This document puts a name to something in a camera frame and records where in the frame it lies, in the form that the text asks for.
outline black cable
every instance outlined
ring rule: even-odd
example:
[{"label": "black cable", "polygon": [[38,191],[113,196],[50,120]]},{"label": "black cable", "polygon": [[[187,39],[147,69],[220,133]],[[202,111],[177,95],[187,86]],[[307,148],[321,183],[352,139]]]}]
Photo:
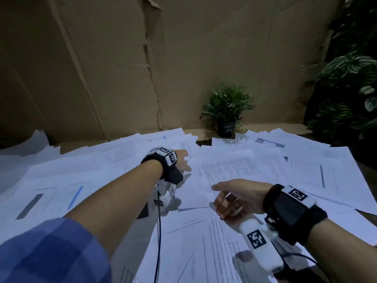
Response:
[{"label": "black cable", "polygon": [[331,283],[334,283],[333,281],[332,281],[332,279],[330,278],[330,276],[326,273],[326,271],[314,260],[314,259],[312,259],[312,258],[310,258],[310,257],[308,257],[308,256],[306,256],[306,255],[304,255],[304,254],[301,254],[301,253],[295,253],[295,252],[287,252],[287,253],[283,253],[283,254],[281,254],[280,255],[281,256],[281,258],[285,258],[285,257],[288,257],[288,256],[300,256],[300,257],[304,257],[304,258],[306,258],[306,259],[308,259],[308,260],[310,260],[310,261],[312,261],[312,262],[314,262],[314,264],[316,265],[316,266],[318,266],[318,268],[319,269],[321,269],[322,270],[322,272],[325,274],[325,276],[327,277],[327,279],[331,282]]},{"label": "black cable", "polygon": [[156,264],[156,273],[155,273],[155,283],[157,282],[157,273],[158,267],[160,264],[160,251],[161,251],[161,212],[160,212],[160,192],[157,191],[157,203],[158,203],[158,229],[159,229],[159,236],[158,236],[158,255],[157,255],[157,264]]}]

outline forearm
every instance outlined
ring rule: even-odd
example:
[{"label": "forearm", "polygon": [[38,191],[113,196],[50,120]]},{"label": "forearm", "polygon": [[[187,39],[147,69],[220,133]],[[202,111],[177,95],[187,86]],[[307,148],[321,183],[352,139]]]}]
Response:
[{"label": "forearm", "polygon": [[162,173],[160,162],[146,161],[93,193],[65,217],[87,228],[111,257]]},{"label": "forearm", "polygon": [[375,247],[329,219],[312,228],[305,247],[335,282],[377,282]]}]

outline cardboard backdrop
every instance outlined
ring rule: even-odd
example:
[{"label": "cardboard backdrop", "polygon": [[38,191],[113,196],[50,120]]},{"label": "cardboard backdrop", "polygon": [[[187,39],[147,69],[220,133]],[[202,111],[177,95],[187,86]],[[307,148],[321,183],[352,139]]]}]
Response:
[{"label": "cardboard backdrop", "polygon": [[301,123],[340,0],[0,0],[0,140],[201,128],[211,87]]}]

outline hand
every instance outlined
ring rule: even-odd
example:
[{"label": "hand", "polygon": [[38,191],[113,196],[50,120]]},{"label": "hand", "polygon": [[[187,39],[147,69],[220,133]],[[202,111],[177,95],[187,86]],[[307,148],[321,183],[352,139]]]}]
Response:
[{"label": "hand", "polygon": [[[263,200],[272,186],[268,183],[244,179],[235,179],[213,185],[213,190],[220,191],[214,201],[216,213],[222,220],[229,220],[232,217],[240,217],[250,213],[264,214]],[[239,211],[241,207],[242,212],[232,216],[233,212]]]},{"label": "hand", "polygon": [[185,157],[187,157],[189,154],[187,150],[174,150],[174,152],[177,154],[178,161],[175,164],[178,170],[181,172],[191,172],[191,167],[187,164],[187,160],[185,160]]}]

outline blue sleeve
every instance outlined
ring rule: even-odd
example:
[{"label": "blue sleeve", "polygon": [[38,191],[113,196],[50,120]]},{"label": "blue sleeve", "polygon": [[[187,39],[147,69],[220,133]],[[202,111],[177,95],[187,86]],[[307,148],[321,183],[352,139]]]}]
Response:
[{"label": "blue sleeve", "polygon": [[110,283],[97,239],[71,219],[47,220],[0,245],[0,283]]}]

